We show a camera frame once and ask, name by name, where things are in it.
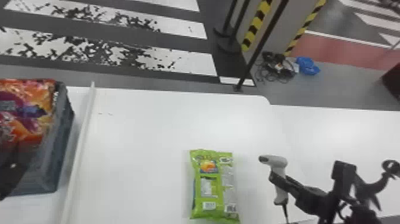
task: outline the barcode scanner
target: barcode scanner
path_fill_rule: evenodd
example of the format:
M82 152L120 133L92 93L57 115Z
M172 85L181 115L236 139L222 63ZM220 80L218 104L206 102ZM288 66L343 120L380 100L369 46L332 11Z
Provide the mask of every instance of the barcode scanner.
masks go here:
M271 167L271 172L274 172L279 176L286 178L285 167L288 165L288 161L286 158L277 155L261 155L258 157L258 160L263 164L269 165ZM276 198L274 200L274 204L276 206L282 206L286 218L286 223L289 223L288 209L286 208L286 205L288 204L288 193L277 186L275 186L275 190Z

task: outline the blue object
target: blue object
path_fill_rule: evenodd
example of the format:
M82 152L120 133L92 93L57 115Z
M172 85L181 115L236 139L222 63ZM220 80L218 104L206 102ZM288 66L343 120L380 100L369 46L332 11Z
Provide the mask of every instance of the blue object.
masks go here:
M299 65L300 72L303 74L308 74L313 76L321 71L320 68L318 68L318 66L314 65L313 60L308 57L297 57L296 63Z

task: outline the floor marking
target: floor marking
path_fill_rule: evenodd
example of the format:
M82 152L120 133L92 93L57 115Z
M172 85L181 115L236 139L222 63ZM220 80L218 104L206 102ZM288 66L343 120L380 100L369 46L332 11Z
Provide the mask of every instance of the floor marking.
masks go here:
M139 2L147 2L156 5L163 5L181 10L200 11L196 0L131 0Z
M315 32L315 31L311 31L311 30L306 30L305 33L311 34L311 35L316 35L316 36L323 36L325 38L332 38L332 39L338 39L338 40L348 41L348 42L353 42L353 43L361 43L361 44L370 45L370 46L377 46L380 48L390 48L391 47L390 45L385 45L385 44L381 44L381 43L362 41L362 40L357 40L357 39L353 39L353 38L344 38L343 36L336 36L336 35L331 35L331 34L327 34L327 33Z
M223 84L238 84L238 81L240 80L240 78L234 78L234 77L222 77L219 76L220 78L220 82ZM252 79L245 79L245 82L243 82L244 86L255 86L254 82Z
M355 14L368 25L382 27L389 30L396 30L400 32L400 23L398 22L384 20L382 18L377 18L370 15L364 15L361 13L355 13Z
M380 2L380 1L378 1L378 0L364 0L364 1L367 1L367 2L374 2L374 3L381 4L381 2Z
M0 55L217 76L211 54L0 27Z
M362 2L357 2L353 0L339 0L342 4L346 5L347 7L358 8L361 10L378 13L382 15L388 15L395 18L400 18L400 15L395 13L393 10L378 7L376 5L365 4Z
M385 40L387 40L392 46L397 44L400 41L400 38L397 36L392 36L384 33L379 33Z
M207 39L202 23L73 1L10 0L6 10Z

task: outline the chip bag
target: chip bag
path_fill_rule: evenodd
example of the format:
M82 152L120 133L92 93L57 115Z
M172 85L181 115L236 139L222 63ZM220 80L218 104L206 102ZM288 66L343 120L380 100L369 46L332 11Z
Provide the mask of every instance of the chip bag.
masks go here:
M239 223L232 153L191 150L190 158L195 169L190 218Z
M52 123L52 79L0 79L0 149L37 147Z

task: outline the hazard stripe tape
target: hazard stripe tape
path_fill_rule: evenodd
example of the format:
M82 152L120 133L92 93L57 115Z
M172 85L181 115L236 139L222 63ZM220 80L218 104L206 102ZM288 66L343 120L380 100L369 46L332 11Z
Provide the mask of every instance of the hazard stripe tape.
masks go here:
M315 5L313 11L310 15L305 19L304 25L297 31L295 38L290 42L289 46L287 46L285 52L283 53L285 56L289 56L294 47L297 44L297 41L301 38L304 32L307 30L307 27L311 24L311 22L315 19L319 11L321 10L322 6L324 6L326 0L319 0Z
M271 9L271 3L272 0L262 0L260 2L257 12L255 13L255 16L250 24L249 30L247 31L245 38L242 42L242 51L246 52L249 50L251 43L253 43L255 39L257 31L263 25L265 15L267 15Z

